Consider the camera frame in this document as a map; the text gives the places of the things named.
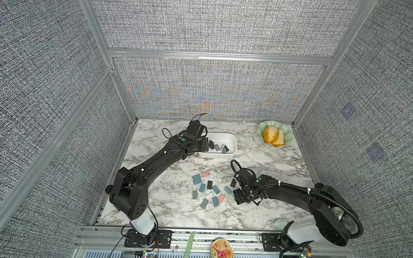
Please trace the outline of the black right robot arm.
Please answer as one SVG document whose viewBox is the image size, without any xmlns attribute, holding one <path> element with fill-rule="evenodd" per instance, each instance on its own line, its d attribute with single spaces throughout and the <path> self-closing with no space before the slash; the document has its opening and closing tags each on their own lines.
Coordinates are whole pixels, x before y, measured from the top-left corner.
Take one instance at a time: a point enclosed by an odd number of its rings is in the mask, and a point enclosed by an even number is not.
<svg viewBox="0 0 413 258">
<path fill-rule="evenodd" d="M 345 246 L 350 239 L 360 238 L 364 234 L 358 214 L 332 187 L 318 183 L 313 188 L 305 188 L 268 175 L 255 178 L 249 170 L 239 172 L 234 180 L 240 186 L 233 191 L 238 205 L 251 202 L 259 205 L 263 199 L 278 200 L 313 215 L 311 224 L 288 225 L 286 235 L 295 244 L 323 238 L 336 246 Z"/>
</svg>

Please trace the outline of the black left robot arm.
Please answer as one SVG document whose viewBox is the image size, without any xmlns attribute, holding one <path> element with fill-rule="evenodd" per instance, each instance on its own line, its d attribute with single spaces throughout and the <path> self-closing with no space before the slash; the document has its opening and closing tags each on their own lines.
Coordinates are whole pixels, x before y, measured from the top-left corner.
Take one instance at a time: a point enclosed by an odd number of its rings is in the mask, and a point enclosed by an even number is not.
<svg viewBox="0 0 413 258">
<path fill-rule="evenodd" d="M 188 134 L 172 136 L 161 150 L 142 164 L 118 170 L 114 182 L 105 188 L 110 203 L 127 216 L 139 234 L 155 235 L 159 224 L 148 207 L 148 188 L 172 164 L 208 150 L 206 136 L 192 139 Z"/>
</svg>

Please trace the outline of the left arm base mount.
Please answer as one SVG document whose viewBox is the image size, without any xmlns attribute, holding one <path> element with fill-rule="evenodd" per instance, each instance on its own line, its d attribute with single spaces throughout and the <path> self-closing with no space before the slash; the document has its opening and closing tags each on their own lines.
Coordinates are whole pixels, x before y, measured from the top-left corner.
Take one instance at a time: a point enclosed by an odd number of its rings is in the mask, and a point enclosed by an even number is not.
<svg viewBox="0 0 413 258">
<path fill-rule="evenodd" d="M 171 230 L 158 230 L 156 235 L 144 236 L 134 229 L 129 229 L 126 234 L 124 247 L 126 248 L 145 248 L 169 249 L 172 241 Z"/>
</svg>

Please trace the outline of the round colourful tin lid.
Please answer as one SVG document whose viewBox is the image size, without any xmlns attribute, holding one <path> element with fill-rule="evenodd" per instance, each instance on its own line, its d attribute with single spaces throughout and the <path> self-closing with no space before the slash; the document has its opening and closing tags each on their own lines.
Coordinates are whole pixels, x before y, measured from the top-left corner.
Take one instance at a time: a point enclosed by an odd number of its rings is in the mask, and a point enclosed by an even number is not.
<svg viewBox="0 0 413 258">
<path fill-rule="evenodd" d="M 216 239 L 210 246 L 210 258 L 234 258 L 234 250 L 229 241 Z"/>
</svg>

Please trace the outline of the bread pieces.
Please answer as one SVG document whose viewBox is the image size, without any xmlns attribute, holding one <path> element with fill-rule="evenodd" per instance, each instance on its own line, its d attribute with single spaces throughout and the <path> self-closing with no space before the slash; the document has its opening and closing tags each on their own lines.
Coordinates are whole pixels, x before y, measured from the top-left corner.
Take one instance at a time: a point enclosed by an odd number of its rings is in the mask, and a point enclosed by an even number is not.
<svg viewBox="0 0 413 258">
<path fill-rule="evenodd" d="M 263 139 L 265 143 L 273 146 L 283 146 L 285 143 L 284 132 L 275 126 L 267 126 L 263 133 Z"/>
</svg>

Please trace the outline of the green scalloped plate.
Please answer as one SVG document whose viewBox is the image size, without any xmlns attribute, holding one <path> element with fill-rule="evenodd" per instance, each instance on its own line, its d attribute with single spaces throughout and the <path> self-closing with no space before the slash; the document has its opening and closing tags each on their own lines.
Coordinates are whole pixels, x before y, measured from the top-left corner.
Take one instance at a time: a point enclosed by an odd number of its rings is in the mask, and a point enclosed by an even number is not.
<svg viewBox="0 0 413 258">
<path fill-rule="evenodd" d="M 278 148 L 289 147 L 294 140 L 291 127 L 278 121 L 262 122 L 258 125 L 257 134 L 265 144 Z"/>
</svg>

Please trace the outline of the black eraser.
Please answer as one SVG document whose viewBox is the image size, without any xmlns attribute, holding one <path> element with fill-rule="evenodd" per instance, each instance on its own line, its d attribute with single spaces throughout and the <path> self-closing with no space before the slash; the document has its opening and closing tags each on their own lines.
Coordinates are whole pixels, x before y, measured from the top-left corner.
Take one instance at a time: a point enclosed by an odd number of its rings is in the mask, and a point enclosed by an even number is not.
<svg viewBox="0 0 413 258">
<path fill-rule="evenodd" d="M 213 181 L 209 180 L 207 184 L 207 189 L 212 189 L 213 187 Z"/>
<path fill-rule="evenodd" d="M 237 180 L 236 180 L 236 179 L 232 179 L 230 186 L 231 186 L 232 188 L 235 188 L 235 187 L 236 187 L 236 184 L 237 184 Z"/>
<path fill-rule="evenodd" d="M 212 150 L 215 149 L 215 143 L 212 140 L 209 140 L 209 148 Z"/>
</svg>

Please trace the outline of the pink eraser upper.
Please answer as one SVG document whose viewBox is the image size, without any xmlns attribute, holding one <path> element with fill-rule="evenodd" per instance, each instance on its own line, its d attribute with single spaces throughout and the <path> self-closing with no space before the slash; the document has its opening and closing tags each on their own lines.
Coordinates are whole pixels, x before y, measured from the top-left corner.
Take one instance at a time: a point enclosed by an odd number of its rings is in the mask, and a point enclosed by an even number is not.
<svg viewBox="0 0 413 258">
<path fill-rule="evenodd" d="M 211 175 L 211 173 L 210 173 L 209 171 L 204 172 L 204 173 L 201 174 L 201 176 L 202 176 L 203 178 L 208 177 L 208 176 L 210 176 L 210 175 Z"/>
</svg>

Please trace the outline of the teal eraser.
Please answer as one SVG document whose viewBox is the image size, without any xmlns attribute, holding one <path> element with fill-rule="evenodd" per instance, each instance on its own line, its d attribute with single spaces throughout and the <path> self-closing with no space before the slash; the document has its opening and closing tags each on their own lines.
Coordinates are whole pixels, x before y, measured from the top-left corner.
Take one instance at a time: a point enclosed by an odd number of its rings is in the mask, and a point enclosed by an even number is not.
<svg viewBox="0 0 413 258">
<path fill-rule="evenodd" d="M 204 193 L 205 190 L 206 190 L 206 184 L 202 183 L 201 186 L 200 186 L 200 188 L 199 188 L 199 191 L 200 191 L 201 193 Z"/>
<path fill-rule="evenodd" d="M 213 191 L 216 195 L 218 195 L 218 194 L 221 193 L 220 189 L 219 189 L 216 185 L 214 185 L 214 186 L 212 187 L 212 191 Z"/>
<path fill-rule="evenodd" d="M 219 206 L 219 201 L 218 201 L 218 198 L 216 196 L 212 197 L 212 203 L 213 203 L 214 207 Z"/>
<path fill-rule="evenodd" d="M 196 175 L 192 176 L 192 180 L 201 180 L 201 175 L 196 174 Z"/>
<path fill-rule="evenodd" d="M 193 185 L 200 185 L 202 183 L 201 179 L 195 179 L 193 180 Z"/>
<path fill-rule="evenodd" d="M 224 186 L 223 188 L 228 195 L 232 195 L 232 190 L 228 186 Z"/>
</svg>

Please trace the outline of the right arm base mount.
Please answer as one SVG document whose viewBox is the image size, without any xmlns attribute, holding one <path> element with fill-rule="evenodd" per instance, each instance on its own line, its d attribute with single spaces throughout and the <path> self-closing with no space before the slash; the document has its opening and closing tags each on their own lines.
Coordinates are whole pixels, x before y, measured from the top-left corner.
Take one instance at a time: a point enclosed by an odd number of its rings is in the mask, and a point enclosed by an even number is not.
<svg viewBox="0 0 413 258">
<path fill-rule="evenodd" d="M 259 240 L 265 252 L 281 252 L 283 249 L 296 245 L 287 234 L 283 233 L 261 233 Z"/>
</svg>

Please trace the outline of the teal eraser bottom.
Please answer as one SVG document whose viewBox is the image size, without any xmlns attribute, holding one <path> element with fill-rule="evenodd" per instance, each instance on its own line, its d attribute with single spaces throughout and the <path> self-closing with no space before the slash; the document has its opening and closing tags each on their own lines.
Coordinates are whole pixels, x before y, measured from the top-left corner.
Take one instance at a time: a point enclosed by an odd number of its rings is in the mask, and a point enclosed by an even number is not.
<svg viewBox="0 0 413 258">
<path fill-rule="evenodd" d="M 219 201 L 218 201 L 218 198 L 216 196 L 212 197 L 212 203 L 213 203 L 214 207 L 219 206 Z"/>
</svg>

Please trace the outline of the white storage box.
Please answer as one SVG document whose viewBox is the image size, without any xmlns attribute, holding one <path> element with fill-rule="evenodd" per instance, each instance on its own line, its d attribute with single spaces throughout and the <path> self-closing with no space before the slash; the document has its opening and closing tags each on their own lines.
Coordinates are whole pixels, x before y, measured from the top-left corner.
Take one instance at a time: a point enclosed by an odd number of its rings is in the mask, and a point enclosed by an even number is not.
<svg viewBox="0 0 413 258">
<path fill-rule="evenodd" d="M 212 132 L 207 135 L 212 141 L 212 146 L 208 146 L 207 152 L 199 152 L 199 157 L 211 159 L 230 159 L 236 155 L 238 145 L 236 137 L 231 133 Z"/>
</svg>

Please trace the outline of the green strip on rail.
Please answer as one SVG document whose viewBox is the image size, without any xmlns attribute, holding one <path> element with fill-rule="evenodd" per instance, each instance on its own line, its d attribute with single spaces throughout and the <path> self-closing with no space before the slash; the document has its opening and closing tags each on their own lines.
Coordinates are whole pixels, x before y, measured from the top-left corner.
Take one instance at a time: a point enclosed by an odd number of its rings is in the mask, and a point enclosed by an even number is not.
<svg viewBox="0 0 413 258">
<path fill-rule="evenodd" d="M 193 240 L 195 237 L 196 232 L 192 232 L 188 238 L 185 254 L 183 258 L 189 258 L 191 251 L 192 251 L 192 245 L 193 245 Z"/>
</svg>

